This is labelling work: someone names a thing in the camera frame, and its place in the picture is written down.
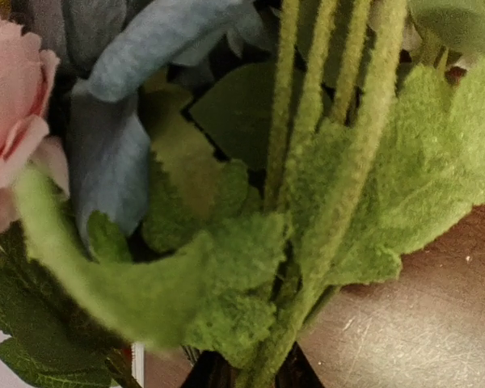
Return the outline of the blue wrapping paper sheet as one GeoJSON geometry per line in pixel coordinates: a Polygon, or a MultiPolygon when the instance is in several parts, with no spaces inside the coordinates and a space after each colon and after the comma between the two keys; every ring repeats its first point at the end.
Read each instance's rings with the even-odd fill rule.
{"type": "Polygon", "coordinates": [[[301,346],[327,387],[485,387],[485,205],[398,280],[342,289],[301,346]]]}

